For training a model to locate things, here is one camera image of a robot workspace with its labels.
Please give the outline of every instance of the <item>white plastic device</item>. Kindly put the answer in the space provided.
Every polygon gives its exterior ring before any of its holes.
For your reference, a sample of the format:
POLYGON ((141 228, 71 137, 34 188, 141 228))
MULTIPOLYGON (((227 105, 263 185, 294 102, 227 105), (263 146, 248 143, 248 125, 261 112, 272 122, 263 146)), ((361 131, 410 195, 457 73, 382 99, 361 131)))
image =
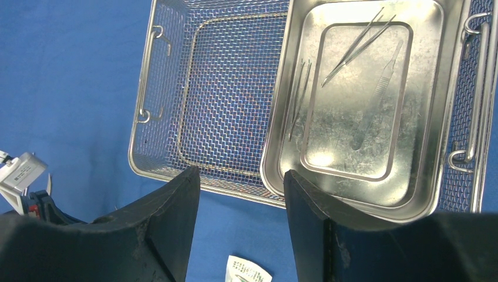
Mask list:
POLYGON ((0 194, 19 214, 25 214, 21 201, 23 192, 46 168, 47 165, 33 154, 11 158, 0 151, 0 194))

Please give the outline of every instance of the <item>white label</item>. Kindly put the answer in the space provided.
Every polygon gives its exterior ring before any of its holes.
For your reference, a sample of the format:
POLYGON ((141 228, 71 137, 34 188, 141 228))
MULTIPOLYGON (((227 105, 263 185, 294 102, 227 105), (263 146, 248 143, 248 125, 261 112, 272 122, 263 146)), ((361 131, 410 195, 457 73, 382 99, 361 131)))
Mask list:
POLYGON ((24 178, 30 174, 33 167, 27 163, 15 171, 15 174, 9 176, 8 180, 12 182, 13 187, 16 187, 18 183, 23 181, 24 178))
POLYGON ((270 282, 271 276, 260 266, 239 257, 229 256, 225 282, 270 282))

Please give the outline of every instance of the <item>metal loop handle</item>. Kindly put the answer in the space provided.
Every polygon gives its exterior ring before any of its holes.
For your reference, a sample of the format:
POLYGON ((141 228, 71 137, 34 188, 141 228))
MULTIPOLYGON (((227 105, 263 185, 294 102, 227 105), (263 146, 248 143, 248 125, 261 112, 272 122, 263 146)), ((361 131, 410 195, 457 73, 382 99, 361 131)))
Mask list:
POLYGON ((147 123, 151 120, 160 120, 163 117, 164 107, 161 107, 159 110, 159 115, 157 117, 153 116, 149 110, 145 109, 144 101, 145 101, 145 93, 147 91, 147 79, 149 78, 149 70, 150 70, 150 56, 152 54, 152 42, 154 39, 162 38, 167 43, 167 56, 171 55, 171 41, 167 39, 164 35, 164 27, 160 25, 152 26, 151 32, 147 37, 147 42, 145 44, 145 49, 143 51, 143 60, 142 60, 142 71, 140 72, 139 79, 139 114, 145 120, 137 120, 138 123, 147 123))
POLYGON ((450 155, 448 155, 449 166, 452 169, 457 170, 459 172, 473 173, 474 171, 472 169, 465 169, 463 167, 457 167, 455 165, 455 157, 458 155, 465 155, 466 153, 467 153, 467 151, 465 151, 465 150, 457 150, 457 151, 451 152, 450 155))
POLYGON ((470 22, 475 20, 475 19, 478 19, 478 18, 484 18, 484 17, 487 17, 487 16, 490 16, 492 15, 491 12, 486 12, 486 13, 480 13, 480 14, 475 14, 475 15, 472 15, 470 17, 467 18, 467 20, 465 21, 465 24, 464 24, 464 30, 465 32, 467 32, 468 34, 472 35, 472 34, 481 34, 481 31, 476 31, 472 28, 470 28, 470 22))
POLYGON ((448 156, 448 163, 451 169, 457 170, 459 172, 465 173, 473 173, 471 169, 465 169, 462 167, 457 167, 456 165, 464 165, 470 163, 476 157, 477 151, 477 138, 479 129, 481 128, 483 115, 485 115, 485 110, 483 107, 483 99, 487 100, 488 93, 484 91, 484 85, 487 83, 493 83, 492 81, 487 81, 486 73, 487 73, 487 57, 488 57, 488 46, 489 46, 489 37, 490 37, 490 27, 489 23, 484 22, 481 24, 481 28, 479 31, 475 31, 470 29, 469 22, 476 18, 481 18, 484 16, 489 16, 491 13, 482 13, 470 16, 465 21, 465 32, 471 35, 481 34, 481 43, 479 49, 479 58, 477 61, 477 75, 475 81, 475 92, 473 97, 472 104, 472 117, 470 120, 469 126, 469 141, 468 147, 466 150, 454 150, 448 156), (457 157, 460 155, 464 155, 465 157, 462 159, 458 159, 457 157))

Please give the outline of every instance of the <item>red component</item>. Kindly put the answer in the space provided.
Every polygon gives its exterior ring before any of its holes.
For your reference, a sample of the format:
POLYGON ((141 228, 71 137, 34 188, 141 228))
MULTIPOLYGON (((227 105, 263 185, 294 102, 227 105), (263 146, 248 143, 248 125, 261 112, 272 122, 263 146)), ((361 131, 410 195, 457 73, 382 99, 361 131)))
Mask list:
POLYGON ((40 219, 40 211, 38 210, 38 205, 37 204, 29 206, 29 208, 28 208, 28 216, 36 217, 37 219, 40 219))

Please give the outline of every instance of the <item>white paper packet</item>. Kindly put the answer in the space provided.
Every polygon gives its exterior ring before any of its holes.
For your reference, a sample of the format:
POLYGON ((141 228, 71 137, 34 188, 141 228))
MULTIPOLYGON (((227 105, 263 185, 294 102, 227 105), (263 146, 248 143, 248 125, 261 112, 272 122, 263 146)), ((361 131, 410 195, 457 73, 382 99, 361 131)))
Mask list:
POLYGON ((252 261, 229 256, 225 282, 271 282, 271 275, 252 261))

